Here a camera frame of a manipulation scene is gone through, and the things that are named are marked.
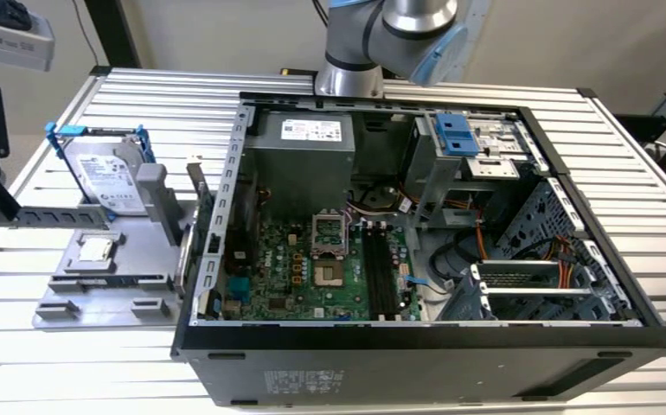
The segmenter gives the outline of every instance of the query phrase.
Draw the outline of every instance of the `green circuit board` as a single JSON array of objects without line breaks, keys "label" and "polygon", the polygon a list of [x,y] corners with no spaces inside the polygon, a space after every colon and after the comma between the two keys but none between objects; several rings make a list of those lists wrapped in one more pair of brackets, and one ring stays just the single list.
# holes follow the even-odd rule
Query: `green circuit board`
[{"label": "green circuit board", "polygon": [[[332,236],[336,231],[334,223],[330,232],[323,230],[324,237]],[[264,320],[332,320],[367,321],[371,320],[368,305],[368,287],[363,264],[362,228],[348,229],[348,254],[342,261],[334,259],[314,259],[312,250],[312,223],[284,223],[265,221],[260,226],[259,264],[251,275],[249,301],[241,307],[241,319],[245,321]],[[388,232],[388,245],[392,256],[412,269],[406,254],[404,233],[400,229]],[[342,281],[339,286],[319,286],[315,283],[315,269],[322,272],[324,264],[338,262],[342,265]],[[302,265],[302,282],[293,282]],[[391,263],[391,278],[396,286],[399,267]],[[327,274],[318,275],[319,281],[328,281]],[[419,320],[420,310],[416,301],[416,289],[411,289],[412,299],[410,307],[400,310],[403,320]]]}]

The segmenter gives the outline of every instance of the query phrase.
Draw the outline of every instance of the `chip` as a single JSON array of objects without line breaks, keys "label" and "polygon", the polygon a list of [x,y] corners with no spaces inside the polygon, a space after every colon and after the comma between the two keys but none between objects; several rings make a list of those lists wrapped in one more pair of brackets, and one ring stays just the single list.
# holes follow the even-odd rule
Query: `chip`
[{"label": "chip", "polygon": [[269,298],[268,307],[272,310],[285,309],[285,298]]}]

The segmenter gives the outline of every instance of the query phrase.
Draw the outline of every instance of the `power supply label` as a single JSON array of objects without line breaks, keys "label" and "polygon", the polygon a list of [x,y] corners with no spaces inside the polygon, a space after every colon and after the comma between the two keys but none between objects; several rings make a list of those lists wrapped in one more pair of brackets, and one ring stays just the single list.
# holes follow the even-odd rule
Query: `power supply label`
[{"label": "power supply label", "polygon": [[116,156],[81,154],[77,157],[85,184],[101,206],[116,214],[145,212],[127,162]]},{"label": "power supply label", "polygon": [[343,141],[343,123],[312,119],[287,119],[281,130],[281,140]]},{"label": "power supply label", "polygon": [[265,387],[273,395],[339,393],[344,370],[267,370]]}]

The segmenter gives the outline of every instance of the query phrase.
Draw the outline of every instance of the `aluminum extrusion table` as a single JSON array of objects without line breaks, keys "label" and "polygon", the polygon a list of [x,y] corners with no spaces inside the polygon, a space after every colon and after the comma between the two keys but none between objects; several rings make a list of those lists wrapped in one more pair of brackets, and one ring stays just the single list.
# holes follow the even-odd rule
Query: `aluminum extrusion table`
[{"label": "aluminum extrusion table", "polygon": [[[184,159],[201,156],[211,185],[224,163],[240,91],[312,92],[312,80],[113,69],[89,76],[59,124],[151,131],[179,198],[195,197]],[[392,99],[534,110],[614,244],[666,320],[666,176],[598,99],[572,89],[390,81]],[[11,191],[23,204],[72,207],[80,193],[43,144]],[[168,357],[173,328],[45,333],[31,318],[72,231],[0,229],[0,412],[229,413],[188,365]],[[666,357],[566,404],[269,408],[264,413],[534,413],[666,415]]]}]

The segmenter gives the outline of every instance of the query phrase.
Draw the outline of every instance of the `motherboard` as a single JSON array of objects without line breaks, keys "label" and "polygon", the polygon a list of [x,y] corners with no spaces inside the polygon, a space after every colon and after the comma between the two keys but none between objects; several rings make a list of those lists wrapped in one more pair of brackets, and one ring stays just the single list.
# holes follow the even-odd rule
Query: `motherboard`
[{"label": "motherboard", "polygon": [[[225,318],[420,320],[403,229],[350,226],[339,218],[323,213],[306,223],[260,223],[257,263],[229,278]],[[326,251],[332,246],[340,249]]]}]

